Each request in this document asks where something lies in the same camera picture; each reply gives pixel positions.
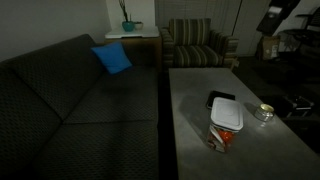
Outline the wooden side table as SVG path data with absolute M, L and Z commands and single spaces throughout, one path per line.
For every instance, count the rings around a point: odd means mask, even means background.
M 120 41 L 130 60 L 136 65 L 151 65 L 157 68 L 158 72 L 162 71 L 162 38 L 119 38 L 106 39 L 105 43 Z

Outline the cardboard box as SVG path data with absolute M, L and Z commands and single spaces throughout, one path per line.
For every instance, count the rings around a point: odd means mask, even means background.
M 271 60 L 278 56 L 279 36 L 262 36 L 257 46 L 259 60 Z

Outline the small white pot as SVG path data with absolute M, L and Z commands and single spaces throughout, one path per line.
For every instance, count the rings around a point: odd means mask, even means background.
M 134 22 L 135 30 L 141 30 L 143 28 L 144 23 L 143 22 Z

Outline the white container lid with button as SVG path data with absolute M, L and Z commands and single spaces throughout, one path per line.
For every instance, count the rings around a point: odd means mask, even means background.
M 235 100 L 216 97 L 211 109 L 212 123 L 234 132 L 243 128 L 242 106 Z

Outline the blue cushion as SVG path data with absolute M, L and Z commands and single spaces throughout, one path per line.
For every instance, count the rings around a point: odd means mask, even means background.
M 93 47 L 92 51 L 110 74 L 119 73 L 132 66 L 121 42 L 113 42 L 104 46 Z

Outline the clear container with snacks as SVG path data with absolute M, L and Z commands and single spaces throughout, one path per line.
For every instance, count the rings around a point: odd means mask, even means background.
M 206 141 L 211 149 L 225 153 L 230 147 L 236 134 L 237 131 L 235 130 L 210 124 Z

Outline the dark grey sofa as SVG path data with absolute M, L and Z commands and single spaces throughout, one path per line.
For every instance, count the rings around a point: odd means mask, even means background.
M 0 180 L 158 180 L 158 77 L 87 34 L 0 64 Z

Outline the teal plant pot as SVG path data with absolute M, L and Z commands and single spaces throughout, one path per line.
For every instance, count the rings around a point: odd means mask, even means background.
M 135 29 L 135 25 L 132 21 L 123 21 L 122 22 L 122 28 L 125 32 L 132 32 Z

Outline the candle in glass jar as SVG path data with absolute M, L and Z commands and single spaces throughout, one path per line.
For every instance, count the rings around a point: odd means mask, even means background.
M 274 116 L 274 108 L 271 105 L 268 104 L 260 104 L 255 113 L 254 116 L 263 122 L 270 121 Z

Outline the white tray on side table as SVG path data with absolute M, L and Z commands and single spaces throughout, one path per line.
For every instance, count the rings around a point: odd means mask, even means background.
M 157 26 L 153 27 L 143 27 L 140 30 L 134 30 L 131 32 L 126 32 L 123 28 L 116 28 L 111 30 L 105 35 L 106 39 L 119 39 L 119 38 L 155 38 L 159 36 L 159 30 Z

